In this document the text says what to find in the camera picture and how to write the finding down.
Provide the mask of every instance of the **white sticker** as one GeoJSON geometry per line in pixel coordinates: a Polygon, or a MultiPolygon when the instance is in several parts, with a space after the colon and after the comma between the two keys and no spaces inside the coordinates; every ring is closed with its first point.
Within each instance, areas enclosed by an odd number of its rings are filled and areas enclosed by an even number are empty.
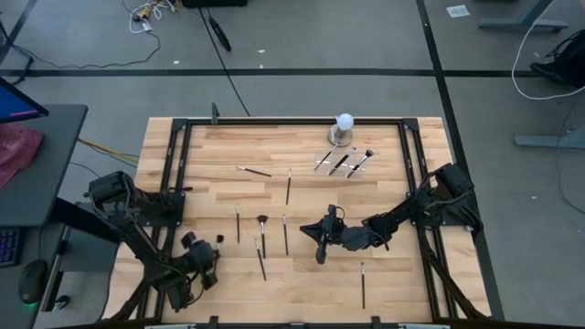
{"type": "Polygon", "coordinates": [[[451,16],[451,18],[456,17],[463,17],[469,16],[469,11],[467,11],[467,7],[465,5],[454,5],[452,7],[447,7],[447,12],[451,16]]]}

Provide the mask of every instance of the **wooden tabletop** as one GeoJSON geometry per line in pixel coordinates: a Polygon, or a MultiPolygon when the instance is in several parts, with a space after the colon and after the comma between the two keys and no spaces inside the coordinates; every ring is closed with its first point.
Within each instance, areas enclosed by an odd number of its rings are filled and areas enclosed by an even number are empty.
{"type": "MultiPolygon", "coordinates": [[[[429,170],[451,162],[441,118],[418,119],[429,170]]],[[[136,185],[143,190],[158,191],[171,121],[172,118],[151,118],[148,123],[135,177],[136,185]]],[[[174,255],[185,252],[179,240],[191,230],[199,239],[212,244],[217,234],[223,234],[225,241],[218,262],[218,283],[205,291],[201,300],[179,313],[166,301],[164,322],[206,323],[211,315],[218,315],[222,323],[367,323],[372,315],[379,315],[386,323],[431,320],[416,230],[409,223],[402,224],[393,235],[390,251],[370,248],[351,252],[330,246],[325,265],[316,263],[316,243],[299,231],[301,225],[317,222],[326,214],[327,205],[334,204],[345,210],[349,227],[361,226],[361,219],[389,211],[404,200],[408,191],[398,128],[394,126],[354,128],[352,146],[357,148],[356,152],[362,154],[366,149],[376,152],[360,177],[344,179],[316,174],[313,171],[316,154],[331,147],[326,139],[328,128],[322,125],[193,128],[184,183],[192,186],[193,191],[186,193],[184,222],[176,233],[174,255]],[[261,170],[272,177],[240,171],[235,165],[261,170]],[[286,206],[290,168],[291,194],[286,206]],[[241,213],[240,244],[236,238],[237,204],[241,213]],[[262,279],[254,245],[254,238],[260,237],[256,219],[260,214],[270,218],[264,261],[267,281],[262,279]],[[289,256],[284,250],[282,214],[287,219],[289,256]],[[365,310],[361,300],[361,262],[366,268],[365,310]]],[[[416,160],[411,137],[409,134],[410,151],[416,160]]],[[[177,140],[182,141],[182,133],[177,140]]],[[[174,168],[170,180],[173,183],[176,165],[174,168]]],[[[415,172],[420,181],[417,167],[415,172]]],[[[489,314],[471,235],[463,227],[445,227],[441,232],[454,280],[481,312],[489,314]]],[[[141,263],[122,244],[104,318],[120,309],[142,276],[141,263]]],[[[434,278],[441,314],[446,316],[442,285],[437,275],[434,278]]],[[[195,296],[200,287],[200,281],[194,281],[195,296]]],[[[150,312],[153,308],[151,297],[150,312]]]]}

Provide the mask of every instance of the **monitor screen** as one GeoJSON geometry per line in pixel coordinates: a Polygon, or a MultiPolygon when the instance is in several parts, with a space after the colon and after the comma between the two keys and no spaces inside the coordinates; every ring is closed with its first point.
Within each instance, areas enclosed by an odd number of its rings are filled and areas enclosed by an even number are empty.
{"type": "Polygon", "coordinates": [[[48,115],[47,110],[30,100],[5,80],[0,81],[0,123],[16,122],[45,115],[48,115]]]}

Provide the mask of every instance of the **black metal frame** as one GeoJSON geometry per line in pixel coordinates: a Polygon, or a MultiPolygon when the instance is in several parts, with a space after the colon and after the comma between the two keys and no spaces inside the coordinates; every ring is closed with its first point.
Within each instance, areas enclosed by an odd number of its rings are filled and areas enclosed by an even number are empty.
{"type": "MultiPolygon", "coordinates": [[[[165,191],[170,188],[169,180],[171,175],[171,168],[173,166],[173,157],[175,155],[175,148],[176,148],[176,140],[180,130],[184,130],[185,133],[183,135],[183,143],[181,147],[181,153],[179,157],[178,163],[178,170],[176,175],[175,186],[173,187],[176,190],[183,188],[183,181],[185,178],[185,171],[186,171],[186,161],[188,157],[188,150],[189,150],[189,142],[191,138],[191,131],[197,125],[267,125],[267,124],[278,124],[278,125],[327,125],[327,124],[334,124],[334,118],[206,118],[206,119],[173,119],[171,124],[171,134],[169,136],[168,147],[166,150],[166,157],[165,157],[165,167],[163,170],[163,177],[161,180],[160,190],[165,191]]],[[[408,131],[411,131],[414,145],[416,149],[416,155],[418,158],[418,165],[420,168],[421,176],[425,176],[428,173],[428,168],[426,164],[426,158],[424,156],[424,150],[422,146],[422,140],[420,138],[420,129],[419,124],[416,118],[408,118],[408,119],[390,119],[390,118],[355,118],[356,125],[390,125],[396,126],[399,131],[399,138],[400,138],[400,146],[402,149],[402,154],[404,157],[404,165],[406,170],[406,175],[409,184],[409,193],[412,193],[416,189],[416,179],[414,175],[414,168],[412,165],[412,158],[410,154],[410,147],[408,142],[408,131]]],[[[445,225],[453,225],[453,223],[444,223],[445,225]]],[[[166,231],[166,238],[165,244],[162,248],[163,252],[168,253],[168,255],[172,254],[173,242],[175,240],[175,232],[176,228],[168,228],[166,231]]],[[[154,227],[152,233],[152,240],[154,243],[158,243],[160,238],[161,230],[159,227],[154,227]]],[[[424,228],[417,228],[417,235],[419,239],[419,243],[421,246],[421,239],[426,239],[426,232],[424,228]]],[[[437,257],[439,258],[441,264],[447,268],[446,262],[446,255],[442,243],[441,231],[436,228],[432,231],[432,236],[434,240],[434,245],[437,253],[437,257]]],[[[427,293],[429,299],[429,306],[431,308],[431,316],[433,322],[435,319],[441,318],[441,312],[439,309],[439,301],[437,298],[437,292],[435,287],[435,281],[433,279],[432,274],[432,267],[430,263],[424,258],[421,252],[421,261],[423,265],[425,283],[427,286],[427,293]]],[[[445,296],[447,298],[447,308],[449,313],[449,318],[456,318],[457,317],[457,307],[455,304],[454,299],[449,294],[447,289],[445,288],[445,296]]],[[[136,314],[137,319],[151,319],[145,318],[145,311],[146,305],[148,304],[148,293],[142,298],[141,302],[138,305],[138,311],[136,314]]],[[[159,323],[162,321],[163,309],[165,304],[165,294],[158,293],[156,296],[156,305],[154,308],[154,317],[152,319],[158,321],[159,323]]],[[[371,324],[335,324],[335,327],[347,327],[347,328],[358,328],[358,327],[367,327],[370,328],[374,324],[375,327],[393,327],[395,324],[381,324],[379,322],[379,317],[373,317],[373,323],[371,324]]],[[[241,327],[244,328],[247,325],[253,325],[254,327],[259,327],[260,324],[231,324],[230,326],[234,327],[241,327]]],[[[327,327],[330,324],[310,324],[311,327],[327,327]]],[[[263,327],[282,327],[282,324],[263,324],[263,327]]]]}

